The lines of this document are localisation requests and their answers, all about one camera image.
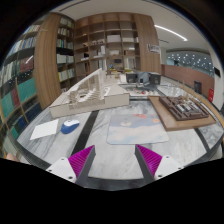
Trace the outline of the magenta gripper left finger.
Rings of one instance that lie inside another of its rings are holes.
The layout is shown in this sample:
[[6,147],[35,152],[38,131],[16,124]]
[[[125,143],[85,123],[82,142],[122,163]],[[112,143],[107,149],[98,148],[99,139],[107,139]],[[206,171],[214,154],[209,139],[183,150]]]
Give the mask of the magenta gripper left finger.
[[85,187],[95,155],[95,146],[92,145],[75,153],[69,158],[59,158],[49,166],[46,171],[75,183],[76,185]]

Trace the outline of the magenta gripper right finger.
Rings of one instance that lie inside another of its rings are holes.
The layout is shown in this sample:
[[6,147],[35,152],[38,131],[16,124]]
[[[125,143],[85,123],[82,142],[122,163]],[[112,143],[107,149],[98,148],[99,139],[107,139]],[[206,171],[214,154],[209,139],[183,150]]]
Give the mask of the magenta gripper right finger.
[[161,156],[138,144],[135,145],[135,156],[146,184],[183,169],[170,155]]

